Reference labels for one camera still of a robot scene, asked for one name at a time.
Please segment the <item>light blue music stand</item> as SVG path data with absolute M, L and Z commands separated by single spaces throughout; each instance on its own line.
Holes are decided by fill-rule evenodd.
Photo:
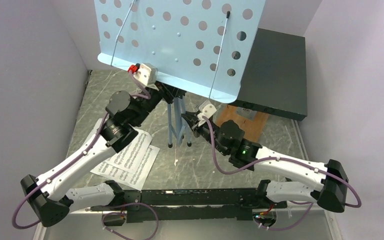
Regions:
M 98 60 L 157 68 L 157 81 L 230 104 L 239 97 L 263 0 L 97 0 Z

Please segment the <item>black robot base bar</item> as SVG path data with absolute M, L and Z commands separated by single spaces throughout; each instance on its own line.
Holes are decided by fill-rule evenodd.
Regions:
M 285 209 L 287 202 L 271 203 L 256 188 L 125 190 L 110 206 L 92 206 L 93 212 L 120 211 L 127 223 L 168 220 L 235 219 L 251 221 L 265 209 Z

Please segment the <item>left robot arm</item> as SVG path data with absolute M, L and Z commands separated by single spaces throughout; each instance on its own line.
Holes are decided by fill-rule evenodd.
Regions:
M 83 146 L 51 170 L 39 175 L 26 175 L 21 181 L 23 203 L 28 202 L 38 221 L 51 227 L 69 213 L 95 206 L 117 210 L 125 202 L 125 192 L 114 180 L 97 186 L 74 189 L 72 186 L 103 161 L 124 150 L 137 136 L 137 127 L 161 102 L 173 103 L 186 92 L 165 83 L 145 87 L 148 95 L 140 97 L 125 90 L 114 92 L 105 107 L 98 129 Z

